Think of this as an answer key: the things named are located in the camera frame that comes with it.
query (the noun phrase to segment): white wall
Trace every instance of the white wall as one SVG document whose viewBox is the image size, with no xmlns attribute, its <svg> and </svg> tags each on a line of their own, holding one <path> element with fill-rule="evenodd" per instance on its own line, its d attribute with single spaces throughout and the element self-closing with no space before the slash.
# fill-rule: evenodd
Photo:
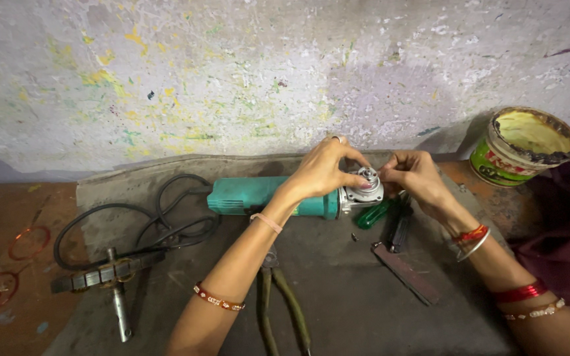
<svg viewBox="0 0 570 356">
<path fill-rule="evenodd" d="M 454 152 L 496 107 L 570 124 L 569 50 L 570 0 L 0 0 L 0 182 L 328 133 Z"/>
</svg>

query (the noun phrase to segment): embellished bangle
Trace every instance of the embellished bangle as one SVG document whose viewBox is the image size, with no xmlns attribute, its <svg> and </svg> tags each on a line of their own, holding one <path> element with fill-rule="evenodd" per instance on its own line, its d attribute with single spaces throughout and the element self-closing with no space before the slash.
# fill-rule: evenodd
<svg viewBox="0 0 570 356">
<path fill-rule="evenodd" d="M 472 247 L 472 249 L 468 253 L 463 255 L 463 257 L 461 256 L 462 251 L 459 251 L 459 254 L 457 255 L 457 262 L 465 260 L 466 258 L 470 257 L 470 255 L 472 255 L 474 252 L 476 252 L 476 250 L 478 250 L 479 247 L 481 247 L 481 245 L 485 242 L 485 240 L 487 240 L 487 237 L 490 235 L 490 232 L 491 229 L 488 228 L 487 231 L 485 231 L 483 238 L 481 238 L 481 240 L 474 247 Z"/>
<path fill-rule="evenodd" d="M 276 231 L 277 235 L 280 234 L 281 231 L 283 231 L 283 228 L 280 227 L 278 223 L 273 222 L 272 219 L 266 217 L 263 214 L 254 214 L 254 215 L 249 217 L 249 220 L 252 221 L 252 220 L 254 220 L 255 217 L 258 217 L 259 219 L 263 220 L 264 223 L 270 225 L 272 230 Z"/>
<path fill-rule="evenodd" d="M 218 307 L 222 307 L 223 309 L 226 309 L 228 311 L 238 312 L 241 311 L 243 308 L 245 308 L 245 303 L 232 303 L 232 302 L 227 302 L 223 299 L 215 298 L 212 294 L 210 294 L 209 292 L 207 292 L 205 289 L 202 288 L 201 281 L 195 284 L 193 290 L 195 291 L 197 296 L 199 296 L 201 299 L 205 300 L 208 303 L 217 305 Z"/>
<path fill-rule="evenodd" d="M 459 235 L 458 238 L 452 238 L 452 240 L 455 243 L 460 243 L 463 241 L 470 241 L 470 240 L 477 240 L 477 239 L 482 238 L 485 235 L 485 233 L 487 232 L 487 230 L 489 230 L 489 228 L 487 226 L 481 224 L 476 229 L 474 229 L 470 232 L 463 232 L 461 235 Z"/>
<path fill-rule="evenodd" d="M 531 299 L 547 292 L 547 286 L 540 279 L 528 286 L 512 289 L 510 291 L 492 293 L 496 303 L 514 303 Z"/>
<path fill-rule="evenodd" d="M 551 315 L 556 312 L 559 312 L 560 309 L 564 306 L 564 299 L 560 298 L 556 303 L 551 303 L 549 305 L 545 305 L 544 307 L 540 307 L 534 311 L 531 311 L 527 314 L 503 314 L 503 317 L 507 320 L 524 320 L 527 317 L 535 318 L 535 317 L 542 317 L 543 315 Z"/>
</svg>

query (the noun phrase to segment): bucket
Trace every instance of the bucket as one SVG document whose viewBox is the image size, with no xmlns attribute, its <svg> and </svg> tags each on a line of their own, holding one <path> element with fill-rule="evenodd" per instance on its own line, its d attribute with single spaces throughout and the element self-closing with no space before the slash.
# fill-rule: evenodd
<svg viewBox="0 0 570 356">
<path fill-rule="evenodd" d="M 532 108 L 500 110 L 470 156 L 473 171 L 502 187 L 518 186 L 547 168 L 570 160 L 570 127 Z"/>
</svg>

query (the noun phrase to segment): power cord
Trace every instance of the power cord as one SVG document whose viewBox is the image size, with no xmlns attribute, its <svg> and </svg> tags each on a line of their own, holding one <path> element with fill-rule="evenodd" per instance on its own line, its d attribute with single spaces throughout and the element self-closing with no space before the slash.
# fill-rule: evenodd
<svg viewBox="0 0 570 356">
<path fill-rule="evenodd" d="M 195 179 L 195 180 L 201 182 L 202 186 L 190 188 L 190 189 L 184 191 L 182 194 L 178 195 L 177 198 L 175 198 L 175 200 L 173 200 L 173 202 L 170 203 L 169 206 L 162 209 L 162 204 L 160 201 L 162 200 L 162 194 L 164 193 L 164 190 L 166 190 L 167 187 L 172 182 L 177 181 L 178 179 L 181 179 L 181 178 Z M 130 210 L 138 211 L 138 212 L 145 214 L 146 216 L 149 217 L 149 220 L 147 221 L 147 223 L 140 229 L 140 231 L 138 231 L 138 235 L 136 238 L 136 244 L 135 244 L 136 245 L 135 250 L 127 252 L 127 253 L 118 254 L 116 256 L 116 259 L 130 257 L 133 255 L 138 255 L 140 253 L 157 252 L 157 251 L 166 252 L 166 251 L 172 250 L 174 248 L 197 245 L 198 243 L 201 243 L 204 240 L 210 238 L 210 236 L 212 236 L 212 234 L 215 232 L 215 230 L 217 230 L 219 223 L 220 223 L 220 220 L 221 220 L 219 214 L 203 216 L 203 217 L 198 218 L 197 220 L 194 220 L 193 222 L 187 223 L 186 225 L 183 225 L 180 227 L 171 226 L 169 221 L 166 219 L 165 215 L 167 213 L 169 213 L 170 210 L 172 208 L 174 208 L 187 195 L 209 194 L 211 192 L 212 192 L 212 185 L 210 184 L 210 182 L 208 182 L 206 179 L 203 179 L 199 175 L 178 174 L 175 177 L 172 177 L 171 179 L 169 179 L 167 182 L 165 182 L 162 185 L 162 187 L 160 187 L 160 189 L 158 190 L 158 192 L 155 196 L 155 213 L 152 213 L 149 210 L 142 208 L 140 206 L 137 206 L 137 205 L 124 204 L 124 203 L 110 203 L 110 204 L 104 204 L 104 205 L 100 205 L 100 206 L 97 206 L 95 208 L 92 208 L 92 209 L 84 212 L 83 214 L 80 214 L 74 220 L 69 222 L 67 224 L 67 226 L 65 226 L 63 228 L 63 230 L 59 233 L 59 235 L 56 237 L 56 240 L 54 241 L 54 260 L 56 261 L 56 263 L 59 266 L 61 266 L 61 268 L 64 268 L 64 269 L 67 269 L 70 271 L 84 271 L 84 270 L 93 269 L 95 267 L 107 264 L 109 262 L 108 259 L 104 259 L 104 260 L 100 260 L 100 261 L 88 263 L 88 264 L 70 265 L 70 264 L 66 263 L 65 261 L 63 261 L 63 259 L 61 258 L 60 246 L 61 246 L 61 241 L 63 240 L 63 237 L 65 236 L 65 234 L 76 223 L 78 223 L 79 221 L 83 220 L 84 218 L 90 216 L 91 214 L 93 214 L 95 212 L 99 212 L 100 210 L 104 210 L 104 209 L 108 209 L 108 208 L 126 208 L 126 209 L 130 209 Z M 154 243 L 150 244 L 147 247 L 138 248 L 140 240 L 142 239 L 142 236 L 144 235 L 146 230 L 151 225 L 153 225 L 155 223 L 161 223 L 162 225 L 164 225 L 164 228 L 166 229 L 166 231 L 161 233 L 161 235 L 159 235 L 157 237 L 157 239 L 155 240 Z M 187 229 L 191 226 L 194 226 L 198 223 L 204 223 L 202 228 L 199 231 L 182 232 L 185 229 Z M 174 236 L 177 237 L 177 239 L 178 239 L 177 244 L 175 244 L 175 245 L 164 245 L 163 244 L 167 239 L 174 237 Z"/>
</svg>

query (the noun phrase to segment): pliers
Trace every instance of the pliers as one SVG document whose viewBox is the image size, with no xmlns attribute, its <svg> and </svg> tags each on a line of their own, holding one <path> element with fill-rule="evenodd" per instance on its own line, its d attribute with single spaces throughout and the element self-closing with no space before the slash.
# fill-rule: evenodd
<svg viewBox="0 0 570 356">
<path fill-rule="evenodd" d="M 307 331 L 307 325 L 305 324 L 305 317 L 303 316 L 303 311 L 300 309 L 300 304 L 298 304 L 294 292 L 291 290 L 287 280 L 285 279 L 285 275 L 279 268 L 279 261 L 276 259 L 276 248 L 274 245 L 270 247 L 269 252 L 265 255 L 263 264 L 261 264 L 260 279 L 262 286 L 260 296 L 261 304 L 259 308 L 259 324 L 268 354 L 270 356 L 279 356 L 276 341 L 272 334 L 272 328 L 270 327 L 270 319 L 267 315 L 267 310 L 270 305 L 270 288 L 272 286 L 272 280 L 276 283 L 276 287 L 281 290 L 281 293 L 284 295 L 285 301 L 289 306 L 289 310 L 293 314 L 303 354 L 311 356 L 311 339 L 309 337 L 309 332 Z"/>
</svg>

